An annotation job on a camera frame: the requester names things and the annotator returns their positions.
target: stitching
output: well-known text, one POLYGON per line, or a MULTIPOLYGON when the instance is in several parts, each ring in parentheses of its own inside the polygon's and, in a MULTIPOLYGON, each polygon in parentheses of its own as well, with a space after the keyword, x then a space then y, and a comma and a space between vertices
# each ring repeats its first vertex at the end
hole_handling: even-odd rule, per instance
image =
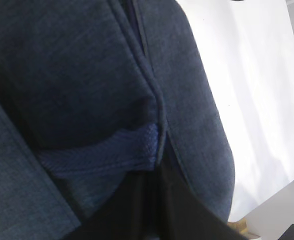
POLYGON ((155 99, 156 99, 156 103, 158 106, 158 124, 160 124, 160 134, 159 134, 159 138, 158 138, 158 156, 157 156, 157 160, 156 164, 159 164, 163 155, 163 150, 164 150, 164 145, 165 145, 165 139, 166 139, 166 122, 165 122, 165 106, 164 106, 164 102, 162 99, 162 92, 159 90, 159 87, 157 86, 157 84, 149 78, 148 74, 146 73, 146 70, 144 69, 144 67, 142 67, 142 63, 140 61, 140 58, 137 56, 137 51, 136 51, 136 47, 132 44, 132 41, 130 40, 130 37, 128 36, 128 34, 126 34, 126 30, 124 30, 123 25, 121 24, 121 21, 118 19, 117 17, 117 12, 116 10, 113 9, 113 5, 110 2, 111 0, 107 0, 107 4, 110 8, 110 11, 116 21, 116 23, 119 26, 119 29, 122 33, 122 35, 124 36, 124 39, 126 40, 126 43, 132 53, 133 59, 135 60, 138 69, 141 73, 141 75, 144 77, 145 81, 147 82, 147 84, 149 85, 150 90, 154 93, 155 99))

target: white background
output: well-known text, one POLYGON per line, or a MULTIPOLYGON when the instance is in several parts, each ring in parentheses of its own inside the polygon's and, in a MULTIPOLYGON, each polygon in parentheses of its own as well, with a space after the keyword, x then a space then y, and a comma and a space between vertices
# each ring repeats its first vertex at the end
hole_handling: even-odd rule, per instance
POLYGON ((294 180, 294 35, 286 1, 178 2, 233 152, 235 222, 294 180))

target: seam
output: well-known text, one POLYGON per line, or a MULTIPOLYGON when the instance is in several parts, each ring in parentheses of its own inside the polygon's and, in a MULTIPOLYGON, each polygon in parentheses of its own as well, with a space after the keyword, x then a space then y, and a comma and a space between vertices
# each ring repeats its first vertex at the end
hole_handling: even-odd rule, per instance
POLYGON ((130 36, 128 36, 128 33, 124 29, 123 23, 119 20, 119 17, 117 16, 117 11, 113 8, 113 5, 111 4, 111 0, 107 0, 106 2, 110 8, 110 11, 111 11, 116 23, 119 26, 119 29, 120 29, 122 35, 124 36, 124 39, 125 39, 128 47, 132 53, 133 59, 135 60, 141 75, 143 76, 143 78, 147 82, 150 90, 154 94, 154 97, 155 97, 155 100, 156 100, 156 103, 158 106, 158 125, 160 125, 160 134, 158 137, 158 150, 157 150, 158 154, 157 154, 157 161, 155 164, 159 165, 159 163, 161 162, 162 156, 163 156, 165 139, 166 139, 166 128, 167 128, 166 121, 165 121, 165 113, 164 113, 165 106, 164 106, 164 102, 162 99, 162 92, 160 91, 157 83, 152 80, 152 78, 146 72, 145 68, 142 67, 141 60, 140 60, 139 56, 137 56, 136 47, 134 46, 134 44, 132 43, 132 41, 130 39, 130 36))
MULTIPOLYGON (((153 64, 152 64, 152 59, 151 59, 151 53, 150 53, 150 44, 148 43, 148 38, 147 38, 147 35, 146 35, 146 26, 145 26, 145 23, 144 23, 144 20, 143 20, 143 15, 142 15, 142 10, 138 4, 138 1, 139 0, 133 0, 133 5, 135 7, 135 9, 137 10, 138 12, 138 15, 137 16, 137 21, 138 21, 138 25, 139 25, 139 30, 141 31, 140 35, 141 35, 141 38, 142 38, 142 43, 143 43, 143 46, 144 46, 144 50, 146 52, 146 57, 147 57, 147 60, 149 61, 149 64, 151 66, 151 69, 152 69, 152 73, 153 73, 153 76, 155 76, 155 69, 153 67, 153 64)), ((168 120, 168 117, 165 117, 166 119, 166 122, 167 122, 167 128, 168 128, 168 136, 169 136, 169 141, 172 145, 172 148, 174 150, 174 153, 177 157, 177 160, 178 160, 178 163, 184 173, 184 176, 186 178, 186 181, 189 185, 189 187, 192 189, 192 191, 194 191, 195 193, 197 192, 195 190, 195 188, 193 187, 194 186, 194 183, 193 181, 191 180, 190 178, 190 174, 189 174, 189 171, 187 170, 185 164, 183 163, 182 161, 182 156, 181 156, 181 153, 180 153, 180 150, 178 148, 178 145, 176 143, 176 141, 174 141, 174 138, 172 137, 172 128, 171 128, 171 124, 170 124, 170 121, 168 120)))

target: dark object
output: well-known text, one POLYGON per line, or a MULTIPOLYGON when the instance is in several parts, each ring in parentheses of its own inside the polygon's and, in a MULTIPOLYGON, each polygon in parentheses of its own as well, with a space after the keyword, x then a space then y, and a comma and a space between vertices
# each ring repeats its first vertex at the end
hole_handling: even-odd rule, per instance
POLYGON ((128 173, 113 197, 64 240, 157 236, 161 240, 245 240, 197 200, 166 152, 156 173, 128 173))
POLYGON ((292 224, 278 240, 294 240, 294 224, 292 224))

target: navy blue knit fabric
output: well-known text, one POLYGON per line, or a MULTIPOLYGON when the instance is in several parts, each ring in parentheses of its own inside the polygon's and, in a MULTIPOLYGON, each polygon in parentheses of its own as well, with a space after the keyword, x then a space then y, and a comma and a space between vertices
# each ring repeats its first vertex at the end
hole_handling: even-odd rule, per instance
POLYGON ((147 124, 136 130, 121 129, 98 144, 42 151, 39 159, 57 178, 116 174, 130 169, 151 171, 156 162, 157 138, 157 125, 147 124))

